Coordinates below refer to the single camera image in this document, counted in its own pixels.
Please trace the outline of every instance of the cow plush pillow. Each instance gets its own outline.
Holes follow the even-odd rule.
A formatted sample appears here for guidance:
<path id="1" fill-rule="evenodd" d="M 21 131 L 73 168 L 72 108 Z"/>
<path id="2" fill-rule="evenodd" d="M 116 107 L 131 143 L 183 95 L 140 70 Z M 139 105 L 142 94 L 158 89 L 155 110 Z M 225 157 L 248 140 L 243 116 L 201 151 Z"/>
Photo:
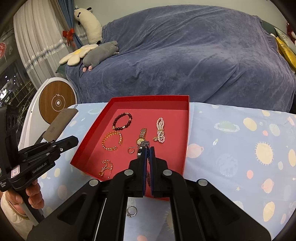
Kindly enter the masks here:
<path id="1" fill-rule="evenodd" d="M 103 39 L 102 25 L 90 10 L 91 7 L 88 9 L 77 8 L 74 10 L 74 18 L 78 21 L 79 25 L 82 24 L 84 27 L 89 44 L 99 44 Z"/>

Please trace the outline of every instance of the red box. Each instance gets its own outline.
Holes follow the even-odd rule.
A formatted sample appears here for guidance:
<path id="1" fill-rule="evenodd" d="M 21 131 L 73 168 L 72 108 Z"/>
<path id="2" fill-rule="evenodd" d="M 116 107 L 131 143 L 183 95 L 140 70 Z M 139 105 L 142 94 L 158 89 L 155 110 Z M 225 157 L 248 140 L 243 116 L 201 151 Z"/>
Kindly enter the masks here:
<path id="1" fill-rule="evenodd" d="M 112 124 L 121 113 L 131 113 L 133 119 L 131 125 L 120 131 L 123 137 L 122 145 L 119 145 L 119 135 L 109 137 L 105 146 L 108 148 L 117 146 L 114 151 L 107 151 L 102 146 L 103 138 L 114 131 Z M 157 136 L 156 121 L 162 117 L 165 133 L 165 142 L 154 142 Z M 124 126 L 128 116 L 123 116 L 117 121 L 116 126 Z M 109 170 L 103 177 L 99 176 L 108 159 L 113 163 L 110 178 L 125 169 L 128 169 L 131 160 L 136 159 L 136 151 L 128 153 L 129 147 L 136 146 L 142 128 L 147 128 L 146 140 L 150 146 L 155 147 L 155 155 L 168 163 L 169 169 L 183 174 L 189 126 L 189 96 L 131 96 L 116 97 L 102 110 L 85 138 L 76 151 L 71 164 L 81 171 L 101 180 L 108 180 Z M 147 188 L 146 195 L 151 196 Z"/>

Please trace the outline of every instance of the silver bolt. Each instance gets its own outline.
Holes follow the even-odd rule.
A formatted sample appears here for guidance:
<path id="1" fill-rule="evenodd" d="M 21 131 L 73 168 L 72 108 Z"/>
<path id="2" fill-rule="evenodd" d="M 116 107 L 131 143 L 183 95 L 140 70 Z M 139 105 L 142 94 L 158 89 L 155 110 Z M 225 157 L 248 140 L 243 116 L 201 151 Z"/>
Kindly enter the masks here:
<path id="1" fill-rule="evenodd" d="M 170 176 L 170 175 L 173 174 L 173 172 L 172 172 L 171 170 L 169 170 L 169 169 L 166 169 L 166 170 L 163 171 L 163 174 L 164 174 L 165 176 Z"/>
<path id="2" fill-rule="evenodd" d="M 99 181 L 97 179 L 92 179 L 89 181 L 90 186 L 94 187 L 98 185 Z"/>
<path id="3" fill-rule="evenodd" d="M 127 169 L 127 170 L 124 171 L 124 174 L 127 175 L 127 176 L 130 176 L 130 175 L 133 174 L 133 170 Z"/>
<path id="4" fill-rule="evenodd" d="M 198 184 L 200 185 L 200 186 L 206 186 L 207 185 L 207 180 L 205 180 L 205 179 L 199 179 L 198 180 Z"/>

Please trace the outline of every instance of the white wall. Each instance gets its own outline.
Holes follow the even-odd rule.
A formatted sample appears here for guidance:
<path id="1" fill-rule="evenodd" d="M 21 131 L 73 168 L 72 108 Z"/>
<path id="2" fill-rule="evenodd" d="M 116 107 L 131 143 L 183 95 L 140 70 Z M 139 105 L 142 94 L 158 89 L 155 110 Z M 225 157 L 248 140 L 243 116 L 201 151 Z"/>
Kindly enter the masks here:
<path id="1" fill-rule="evenodd" d="M 92 7 L 93 14 L 102 25 L 143 9 L 176 4 L 228 7 L 257 15 L 284 32 L 287 29 L 286 19 L 270 0 L 74 0 L 74 5 L 78 7 Z"/>

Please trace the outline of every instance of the hand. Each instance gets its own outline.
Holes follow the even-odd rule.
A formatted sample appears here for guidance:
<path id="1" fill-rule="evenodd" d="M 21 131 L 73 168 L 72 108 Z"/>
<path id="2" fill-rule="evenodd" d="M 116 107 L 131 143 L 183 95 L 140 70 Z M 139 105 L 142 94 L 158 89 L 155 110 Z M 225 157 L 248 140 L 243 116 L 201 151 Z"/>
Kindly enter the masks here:
<path id="1" fill-rule="evenodd" d="M 40 185 L 38 181 L 35 180 L 30 186 L 26 188 L 26 193 L 29 196 L 29 203 L 35 209 L 41 209 L 44 207 L 44 200 L 40 192 Z M 20 204 L 23 203 L 22 197 L 17 194 L 13 189 L 10 189 L 6 192 L 6 198 L 11 202 L 14 208 L 21 214 L 26 214 L 24 210 L 20 207 Z"/>

